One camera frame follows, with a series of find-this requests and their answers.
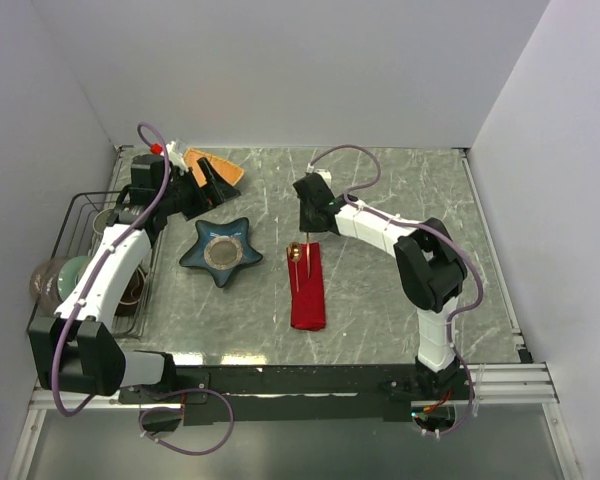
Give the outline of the copper fork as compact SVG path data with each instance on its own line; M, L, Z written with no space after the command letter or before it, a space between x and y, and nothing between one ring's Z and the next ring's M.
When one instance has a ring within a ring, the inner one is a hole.
M307 271L307 279L311 278L311 239L310 233L306 232L305 235L305 263L306 263L306 271Z

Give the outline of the copper spoon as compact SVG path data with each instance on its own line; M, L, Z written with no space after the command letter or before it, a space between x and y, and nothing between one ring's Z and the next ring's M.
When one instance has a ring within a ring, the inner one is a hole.
M298 265L302 259L303 249L298 242L291 242L286 248L287 259L292 262L296 291L300 289Z

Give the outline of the red cloth napkin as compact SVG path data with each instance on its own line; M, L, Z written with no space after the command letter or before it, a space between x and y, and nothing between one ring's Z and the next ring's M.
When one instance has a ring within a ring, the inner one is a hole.
M326 327L325 292L320 245L311 243L311 278L307 279L305 250L298 265L300 289L296 291L293 265L287 259L291 290L290 325L296 330L319 331Z

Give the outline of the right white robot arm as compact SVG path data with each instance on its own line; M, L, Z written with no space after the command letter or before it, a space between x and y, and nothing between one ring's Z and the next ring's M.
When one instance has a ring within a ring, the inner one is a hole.
M300 201L300 230L331 232L374 246L395 261L407 299L418 318L415 361L420 392L432 399L447 392L460 368L454 352L452 313L467 277L467 267L449 245L444 224L435 218L406 221L353 197L335 196L317 172L293 184Z

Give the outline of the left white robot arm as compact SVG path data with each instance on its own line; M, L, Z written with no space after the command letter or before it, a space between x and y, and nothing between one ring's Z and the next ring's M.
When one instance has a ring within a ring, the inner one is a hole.
M111 329L125 291L172 215L190 220L239 196L244 171L189 149L170 162L156 151L133 158L130 180L117 192L100 244L82 277L51 315L32 320L28 336L38 380L63 392L109 396L142 386L157 402L177 393L172 355L124 351Z

